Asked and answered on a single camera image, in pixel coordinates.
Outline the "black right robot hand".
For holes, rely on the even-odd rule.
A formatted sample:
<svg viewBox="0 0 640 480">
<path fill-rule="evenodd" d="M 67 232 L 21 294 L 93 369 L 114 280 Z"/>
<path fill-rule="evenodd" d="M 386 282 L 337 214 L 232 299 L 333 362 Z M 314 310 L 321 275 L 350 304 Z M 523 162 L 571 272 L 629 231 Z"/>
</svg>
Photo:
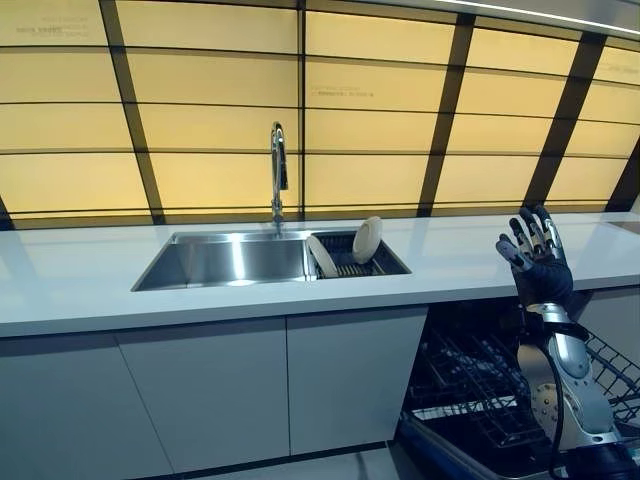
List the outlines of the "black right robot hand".
<svg viewBox="0 0 640 480">
<path fill-rule="evenodd" d="M 548 211 L 541 205 L 521 207 L 509 226 L 516 240 L 504 233 L 495 244 L 509 263 L 523 307 L 552 303 L 565 307 L 573 292 L 573 276 L 562 241 Z"/>
</svg>

